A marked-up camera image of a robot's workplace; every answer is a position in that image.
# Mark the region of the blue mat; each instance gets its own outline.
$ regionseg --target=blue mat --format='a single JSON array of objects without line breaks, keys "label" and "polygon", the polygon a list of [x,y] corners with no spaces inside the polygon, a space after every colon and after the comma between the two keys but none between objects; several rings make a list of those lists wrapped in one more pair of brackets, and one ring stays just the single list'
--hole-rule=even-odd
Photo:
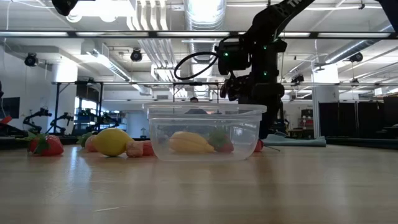
[{"label": "blue mat", "polygon": [[326,147],[325,137],[317,139],[303,140],[303,139],[289,139],[283,136],[269,134],[268,137],[262,140],[264,146],[316,146]]}]

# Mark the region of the person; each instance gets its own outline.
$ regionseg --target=person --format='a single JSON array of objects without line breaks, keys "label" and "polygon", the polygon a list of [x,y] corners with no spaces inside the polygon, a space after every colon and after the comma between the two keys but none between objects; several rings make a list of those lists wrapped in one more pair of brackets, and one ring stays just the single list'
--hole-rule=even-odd
[{"label": "person", "polygon": [[[199,103],[199,99],[196,97],[192,97],[190,101],[191,103]],[[203,109],[190,109],[186,114],[207,114],[207,112]]]}]

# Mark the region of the table surface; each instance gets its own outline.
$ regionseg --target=table surface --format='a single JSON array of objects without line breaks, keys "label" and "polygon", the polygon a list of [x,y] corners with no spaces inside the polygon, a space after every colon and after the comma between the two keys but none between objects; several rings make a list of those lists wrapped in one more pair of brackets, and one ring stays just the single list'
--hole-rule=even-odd
[{"label": "table surface", "polygon": [[398,223],[398,151],[277,148],[238,162],[0,151],[1,223]]}]

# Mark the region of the security camera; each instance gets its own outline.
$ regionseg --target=security camera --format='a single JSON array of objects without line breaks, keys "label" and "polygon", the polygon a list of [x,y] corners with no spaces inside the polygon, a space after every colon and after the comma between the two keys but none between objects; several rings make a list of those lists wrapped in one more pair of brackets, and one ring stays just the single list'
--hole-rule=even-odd
[{"label": "security camera", "polygon": [[302,74],[297,74],[292,77],[291,83],[302,83],[304,82],[304,76]]},{"label": "security camera", "polygon": [[28,53],[25,58],[25,65],[29,67],[36,67],[39,64],[39,60],[36,57],[36,53]]},{"label": "security camera", "polygon": [[76,6],[78,0],[51,0],[57,12],[69,16],[70,11]]},{"label": "security camera", "polygon": [[130,58],[133,62],[140,62],[142,60],[141,49],[134,49]]},{"label": "security camera", "polygon": [[352,62],[361,62],[363,60],[363,55],[361,54],[361,52],[358,52],[358,53],[354,54],[353,56],[351,56],[348,60],[351,63]]}]

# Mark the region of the black cable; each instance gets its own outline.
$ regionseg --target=black cable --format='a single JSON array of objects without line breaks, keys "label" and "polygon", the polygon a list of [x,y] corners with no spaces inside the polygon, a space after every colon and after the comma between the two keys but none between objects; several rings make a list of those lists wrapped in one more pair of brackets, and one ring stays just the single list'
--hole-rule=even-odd
[{"label": "black cable", "polygon": [[[193,57],[202,56],[202,55],[212,55],[212,56],[214,56],[214,60],[209,64],[209,66],[207,66],[206,68],[204,68],[202,71],[200,71],[200,72],[198,72],[198,73],[196,73],[196,74],[194,74],[194,75],[191,75],[190,77],[178,77],[178,76],[177,76],[177,70],[181,67],[181,65],[182,65],[184,62],[186,62],[187,60],[189,60],[189,59],[191,59],[191,58],[193,58]],[[186,56],[185,58],[183,58],[183,59],[177,64],[177,66],[176,66],[175,69],[174,69],[174,77],[175,77],[176,79],[178,79],[178,80],[189,80],[189,79],[191,79],[191,78],[195,78],[195,77],[199,76],[200,74],[202,74],[203,72],[205,72],[206,70],[208,70],[211,66],[213,66],[213,65],[216,63],[217,59],[218,59],[218,55],[217,55],[216,53],[214,53],[214,52],[197,52],[197,53],[194,53],[194,54],[190,54],[190,55]]]}]

